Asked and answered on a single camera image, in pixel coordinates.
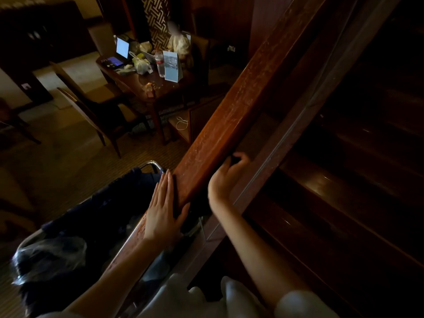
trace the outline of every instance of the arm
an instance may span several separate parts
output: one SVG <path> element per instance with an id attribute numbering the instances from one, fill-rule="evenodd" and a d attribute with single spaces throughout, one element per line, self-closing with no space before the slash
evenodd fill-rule
<path id="1" fill-rule="evenodd" d="M 85 318 L 114 318 L 126 296 L 149 264 L 175 238 L 188 214 L 184 206 L 180 216 L 172 216 L 174 200 L 173 178 L 168 170 L 160 182 L 147 209 L 143 240 L 127 258 L 106 272 L 90 289 L 71 303 L 65 311 Z"/>
<path id="2" fill-rule="evenodd" d="M 234 153 L 234 156 L 241 157 L 241 161 L 230 166 L 228 157 L 212 176 L 208 186 L 209 204 L 261 296 L 274 308 L 290 291 L 308 290 L 308 287 L 230 203 L 229 193 L 249 164 L 246 154 Z"/>

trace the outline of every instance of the wooden banister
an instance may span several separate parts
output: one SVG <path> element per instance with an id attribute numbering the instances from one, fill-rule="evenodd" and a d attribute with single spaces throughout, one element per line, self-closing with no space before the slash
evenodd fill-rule
<path id="1" fill-rule="evenodd" d="M 308 48 L 331 1 L 292 1 L 175 169 L 179 208 L 204 187 L 275 88 L 290 74 Z M 107 270 L 126 257 L 143 238 L 145 222 L 143 216 Z"/>

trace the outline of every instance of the dark blue fabric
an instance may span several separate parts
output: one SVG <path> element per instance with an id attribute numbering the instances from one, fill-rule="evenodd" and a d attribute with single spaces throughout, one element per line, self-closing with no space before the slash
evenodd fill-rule
<path id="1" fill-rule="evenodd" d="M 22 285 L 20 293 L 30 317 L 63 310 L 100 278 L 110 250 L 126 238 L 130 219 L 147 210 L 159 180 L 160 174 L 142 173 L 134 168 L 60 218 L 42 226 L 47 239 L 83 238 L 87 243 L 86 266 L 47 282 Z M 20 269 L 31 268 L 30 263 L 20 265 Z"/>

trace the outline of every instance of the wooden table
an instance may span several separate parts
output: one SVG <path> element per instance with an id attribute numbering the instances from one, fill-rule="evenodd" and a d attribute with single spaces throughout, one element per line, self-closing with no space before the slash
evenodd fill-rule
<path id="1" fill-rule="evenodd" d="M 116 82 L 124 86 L 133 93 L 140 101 L 146 103 L 149 109 L 152 120 L 155 124 L 156 131 L 159 134 L 162 143 L 165 144 L 165 135 L 162 128 L 162 123 L 159 117 L 159 107 L 172 106 L 178 99 L 184 100 L 184 92 L 196 91 L 196 78 L 195 75 L 188 71 L 183 70 L 183 79 L 179 83 L 167 81 L 159 76 L 157 68 L 153 66 L 153 73 L 140 75 L 137 73 L 130 74 L 128 76 L 121 76 L 113 69 L 109 69 L 103 66 L 100 61 L 105 57 L 101 56 L 96 60 L 96 63 L 102 71 L 104 77 L 108 82 Z M 147 83 L 153 83 L 156 85 L 155 97 L 148 98 L 143 90 L 143 86 Z"/>

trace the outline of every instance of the white sleeve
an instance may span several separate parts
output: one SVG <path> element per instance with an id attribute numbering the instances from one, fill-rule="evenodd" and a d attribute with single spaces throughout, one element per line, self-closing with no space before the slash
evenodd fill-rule
<path id="1" fill-rule="evenodd" d="M 295 290 L 280 299 L 274 310 L 276 318 L 338 318 L 313 292 Z"/>
<path id="2" fill-rule="evenodd" d="M 55 311 L 55 312 L 49 312 L 44 315 L 38 316 L 37 318 L 84 318 L 84 317 L 69 311 Z"/>

